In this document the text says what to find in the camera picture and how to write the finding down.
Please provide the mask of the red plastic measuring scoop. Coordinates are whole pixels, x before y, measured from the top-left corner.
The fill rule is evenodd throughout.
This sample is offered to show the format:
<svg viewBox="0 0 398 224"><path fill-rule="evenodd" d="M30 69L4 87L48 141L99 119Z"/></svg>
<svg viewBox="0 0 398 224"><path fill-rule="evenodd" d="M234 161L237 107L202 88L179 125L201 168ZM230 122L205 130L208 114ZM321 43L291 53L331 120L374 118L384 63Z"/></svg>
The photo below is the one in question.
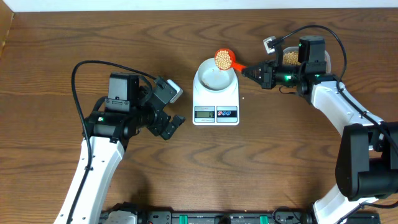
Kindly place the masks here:
<svg viewBox="0 0 398 224"><path fill-rule="evenodd" d="M219 50L227 50L229 52L229 54L231 56L231 59L233 61L230 68L233 68L233 69L235 69L235 70L237 70L239 72L241 72L243 68L246 68L245 65L241 65L241 64L236 62L236 55L235 55L235 53L232 50L230 50L230 49L219 49Z"/></svg>

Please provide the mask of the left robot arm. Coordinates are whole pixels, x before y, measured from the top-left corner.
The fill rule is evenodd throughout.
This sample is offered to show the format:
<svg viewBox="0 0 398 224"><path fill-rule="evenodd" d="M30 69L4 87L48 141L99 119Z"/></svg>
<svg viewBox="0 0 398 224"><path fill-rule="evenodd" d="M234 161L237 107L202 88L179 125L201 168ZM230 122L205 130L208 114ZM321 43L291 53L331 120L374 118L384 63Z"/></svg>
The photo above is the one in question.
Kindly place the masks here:
<svg viewBox="0 0 398 224"><path fill-rule="evenodd" d="M112 176L129 140L142 128L170 139L185 117L169 116L164 108L182 92L172 80L162 77L150 83L137 73L110 75L108 95L83 119L80 160L56 223L99 221Z"/></svg>

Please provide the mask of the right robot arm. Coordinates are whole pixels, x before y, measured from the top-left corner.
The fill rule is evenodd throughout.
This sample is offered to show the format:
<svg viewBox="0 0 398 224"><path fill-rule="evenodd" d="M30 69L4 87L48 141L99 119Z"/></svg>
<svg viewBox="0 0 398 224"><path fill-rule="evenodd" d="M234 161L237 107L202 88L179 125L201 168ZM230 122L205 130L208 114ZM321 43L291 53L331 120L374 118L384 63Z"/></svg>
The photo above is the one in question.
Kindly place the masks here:
<svg viewBox="0 0 398 224"><path fill-rule="evenodd" d="M295 94L320 110L341 135L335 167L336 184L313 203L301 223L343 223L365 206L397 193L397 123L387 123L355 100L338 77L328 71L325 40L303 36L298 64L283 61L282 39L264 39L275 59L242 70L263 89L294 87Z"/></svg>

